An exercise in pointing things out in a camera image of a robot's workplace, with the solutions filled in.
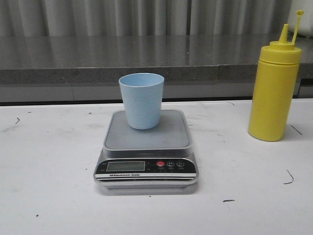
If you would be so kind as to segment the light blue plastic cup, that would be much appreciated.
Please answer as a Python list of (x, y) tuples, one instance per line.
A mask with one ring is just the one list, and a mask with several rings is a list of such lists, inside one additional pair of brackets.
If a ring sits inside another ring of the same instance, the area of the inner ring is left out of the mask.
[(128, 124), (139, 130), (158, 125), (164, 77), (155, 73), (133, 73), (119, 79)]

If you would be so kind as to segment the yellow squeeze bottle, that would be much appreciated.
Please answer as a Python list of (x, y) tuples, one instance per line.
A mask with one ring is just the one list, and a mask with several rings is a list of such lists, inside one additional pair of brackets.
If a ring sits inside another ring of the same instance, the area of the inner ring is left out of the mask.
[(301, 60), (295, 41), (303, 14), (296, 12), (291, 41), (285, 24), (279, 40), (261, 48), (248, 124), (248, 133), (256, 139), (279, 141), (285, 133)]

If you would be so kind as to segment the silver electronic kitchen scale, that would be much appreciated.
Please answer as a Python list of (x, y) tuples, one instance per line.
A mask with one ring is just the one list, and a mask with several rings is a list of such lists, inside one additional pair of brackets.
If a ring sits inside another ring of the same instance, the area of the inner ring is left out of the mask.
[(108, 195), (193, 193), (199, 171), (184, 113), (162, 110), (148, 130), (131, 128), (125, 111), (113, 113), (93, 177)]

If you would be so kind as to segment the grey stone counter ledge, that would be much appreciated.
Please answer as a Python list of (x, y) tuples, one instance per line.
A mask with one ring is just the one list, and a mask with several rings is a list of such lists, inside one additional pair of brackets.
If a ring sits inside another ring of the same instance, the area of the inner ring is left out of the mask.
[(2, 85), (109, 84), (137, 72), (167, 85), (250, 83), (278, 34), (2, 37)]

